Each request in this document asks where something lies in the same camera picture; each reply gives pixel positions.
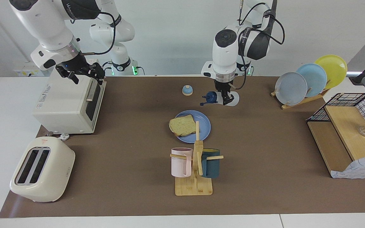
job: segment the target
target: brown table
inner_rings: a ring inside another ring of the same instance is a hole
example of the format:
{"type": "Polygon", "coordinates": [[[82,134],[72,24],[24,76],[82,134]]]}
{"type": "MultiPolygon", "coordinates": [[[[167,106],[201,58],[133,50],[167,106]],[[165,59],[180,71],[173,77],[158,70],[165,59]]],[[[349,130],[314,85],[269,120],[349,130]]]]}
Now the brown table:
{"type": "Polygon", "coordinates": [[[10,192],[0,218],[365,212],[365,179],[332,179],[305,121],[323,99],[281,110],[269,96],[276,80],[248,78],[236,107],[201,107],[214,90],[208,78],[109,78],[95,133],[65,142],[76,160],[61,199],[35,203],[10,192]],[[191,109],[211,121],[204,146],[225,156],[211,196],[174,195],[170,149],[192,145],[168,120],[191,109]]]}

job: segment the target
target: slice of bread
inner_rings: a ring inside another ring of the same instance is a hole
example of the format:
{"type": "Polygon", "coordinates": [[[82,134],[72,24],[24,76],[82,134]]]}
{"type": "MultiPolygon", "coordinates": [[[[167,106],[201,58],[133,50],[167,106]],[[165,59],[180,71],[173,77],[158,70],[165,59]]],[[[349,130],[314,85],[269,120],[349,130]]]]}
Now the slice of bread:
{"type": "Polygon", "coordinates": [[[168,127],[177,137],[187,136],[197,131],[194,118],[191,114],[170,120],[168,127]]]}

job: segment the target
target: black wire rack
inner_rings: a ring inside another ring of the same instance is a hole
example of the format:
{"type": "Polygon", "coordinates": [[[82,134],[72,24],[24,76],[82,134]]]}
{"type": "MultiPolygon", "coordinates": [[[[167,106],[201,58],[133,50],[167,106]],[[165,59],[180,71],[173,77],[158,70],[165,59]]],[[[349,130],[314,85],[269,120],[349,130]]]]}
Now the black wire rack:
{"type": "Polygon", "coordinates": [[[307,121],[330,122],[326,106],[356,106],[365,119],[365,93],[338,93],[315,112],[307,121]]]}

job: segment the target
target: white cup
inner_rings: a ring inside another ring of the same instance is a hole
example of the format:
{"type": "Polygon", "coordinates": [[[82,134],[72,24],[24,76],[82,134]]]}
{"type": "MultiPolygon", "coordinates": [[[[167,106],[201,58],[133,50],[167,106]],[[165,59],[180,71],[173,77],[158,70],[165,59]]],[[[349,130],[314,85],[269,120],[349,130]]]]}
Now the white cup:
{"type": "Polygon", "coordinates": [[[186,159],[171,158],[171,175],[175,177],[189,177],[191,176],[191,158],[193,150],[190,148],[173,148],[171,154],[182,155],[187,157],[186,159]]]}

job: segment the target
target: white wall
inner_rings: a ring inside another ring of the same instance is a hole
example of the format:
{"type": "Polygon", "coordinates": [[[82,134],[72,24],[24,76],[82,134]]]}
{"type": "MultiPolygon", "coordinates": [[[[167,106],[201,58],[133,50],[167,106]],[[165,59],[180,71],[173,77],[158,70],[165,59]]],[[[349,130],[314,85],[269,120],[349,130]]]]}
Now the white wall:
{"type": "MultiPolygon", "coordinates": [[[[198,74],[204,62],[212,58],[215,34],[238,18],[238,2],[117,0],[116,5],[136,29],[135,39],[125,43],[129,55],[147,74],[198,74]]],[[[9,7],[9,0],[0,0],[0,22],[23,52],[30,54],[37,41],[9,7]]],[[[272,43],[268,56],[255,61],[256,75],[295,71],[303,63],[325,54],[337,54],[348,62],[365,45],[365,1],[279,0],[277,19],[285,27],[286,41],[282,46],[272,43]]],[[[74,35],[81,38],[83,52],[105,50],[89,37],[89,26],[93,23],[68,23],[74,35]]],[[[280,38],[278,25],[273,35],[280,38]]],[[[12,59],[20,54],[6,55],[12,59]]],[[[101,62],[107,60],[109,56],[100,57],[101,62]]]]}

